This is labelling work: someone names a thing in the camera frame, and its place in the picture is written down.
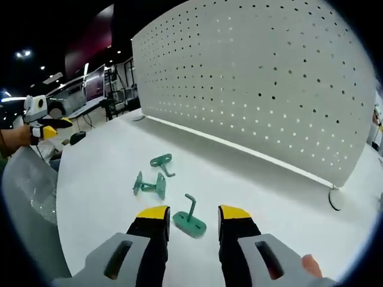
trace green hook part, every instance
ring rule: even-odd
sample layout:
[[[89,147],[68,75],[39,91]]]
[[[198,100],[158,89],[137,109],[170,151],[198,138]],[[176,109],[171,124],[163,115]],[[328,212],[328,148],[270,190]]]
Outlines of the green hook part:
[[[205,233],[206,224],[193,216],[194,208],[196,206],[195,198],[190,194],[185,194],[185,196],[191,200],[190,211],[189,213],[185,211],[177,212],[173,216],[173,221],[175,226],[181,231],[193,238],[198,238]]]
[[[165,155],[161,155],[160,157],[156,157],[154,159],[152,159],[150,161],[150,165],[153,166],[153,167],[161,167],[161,169],[163,170],[163,172],[165,173],[165,175],[167,177],[172,177],[172,176],[175,176],[175,173],[169,173],[165,164],[170,162],[172,160],[172,155],[171,154],[165,154]]]
[[[133,193],[136,196],[138,194],[139,189],[141,189],[142,191],[155,191],[158,194],[158,196],[162,200],[164,200],[165,188],[166,188],[166,181],[162,173],[160,172],[158,173],[156,184],[147,184],[146,182],[142,181],[142,172],[139,172],[133,186]]]

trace perforated panel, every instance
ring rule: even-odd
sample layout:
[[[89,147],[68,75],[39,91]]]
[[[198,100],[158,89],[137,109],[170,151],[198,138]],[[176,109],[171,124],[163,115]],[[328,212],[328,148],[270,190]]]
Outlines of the perforated panel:
[[[142,110],[338,186],[364,147],[373,66],[324,1],[189,1],[132,41]]]

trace green plastic part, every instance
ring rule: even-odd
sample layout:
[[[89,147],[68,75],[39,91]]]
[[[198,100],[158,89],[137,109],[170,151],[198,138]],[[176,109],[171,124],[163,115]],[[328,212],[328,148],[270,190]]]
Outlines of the green plastic part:
[[[138,194],[139,189],[141,189],[142,191],[155,191],[158,194],[158,196],[162,200],[164,200],[165,188],[166,188],[166,181],[162,173],[160,172],[158,173],[156,184],[147,184],[146,182],[142,181],[142,172],[139,172],[136,178],[136,182],[134,183],[134,186],[133,186],[133,193],[136,196]]]
[[[206,231],[206,224],[201,220],[193,216],[194,207],[196,206],[196,200],[190,194],[185,196],[191,200],[191,207],[189,213],[185,211],[179,211],[173,215],[173,221],[177,228],[185,232],[187,235],[193,238],[202,236]]]
[[[150,161],[150,165],[153,166],[153,167],[161,167],[163,172],[165,172],[165,175],[167,177],[172,177],[172,176],[175,176],[175,173],[169,173],[165,164],[170,162],[172,160],[172,155],[171,154],[165,154],[165,155],[161,155],[160,157],[156,157],[154,159],[152,159]]]

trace person's hand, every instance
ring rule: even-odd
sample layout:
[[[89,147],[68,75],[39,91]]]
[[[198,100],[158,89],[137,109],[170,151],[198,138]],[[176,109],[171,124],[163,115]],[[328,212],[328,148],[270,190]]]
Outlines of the person's hand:
[[[307,254],[302,257],[302,266],[303,268],[310,273],[311,275],[322,278],[322,272],[319,268],[319,264],[316,262],[314,257],[311,254]]]
[[[12,130],[1,130],[4,142],[0,143],[1,154],[8,157],[15,153],[21,146],[31,144],[31,129],[29,126],[21,126]]]

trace white table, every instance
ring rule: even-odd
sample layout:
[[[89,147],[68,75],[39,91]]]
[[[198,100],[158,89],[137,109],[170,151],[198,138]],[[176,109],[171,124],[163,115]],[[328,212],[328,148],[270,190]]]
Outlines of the white table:
[[[70,120],[74,119],[74,118],[77,118],[83,114],[85,114],[87,111],[89,111],[90,109],[94,108],[96,105],[98,105],[102,100],[105,100],[105,97],[97,97],[95,99],[92,99],[88,102],[85,103],[85,105],[83,105],[80,109],[78,109],[77,111],[71,113],[68,118]]]
[[[192,239],[173,223],[163,286],[224,286],[218,260],[220,204],[241,207],[262,233],[271,233],[300,255],[313,254],[323,274],[339,279],[370,233],[383,186],[377,153],[366,145],[342,189],[345,207],[334,211],[328,188],[267,161],[200,136],[130,112],[88,132],[66,146],[57,183],[57,222],[63,253],[72,274],[86,256],[116,232],[125,233],[143,209],[160,204],[171,214],[188,211],[207,224],[201,239]],[[154,182],[159,168],[149,161],[171,153],[173,178],[166,178],[166,198],[133,195],[139,171]]]

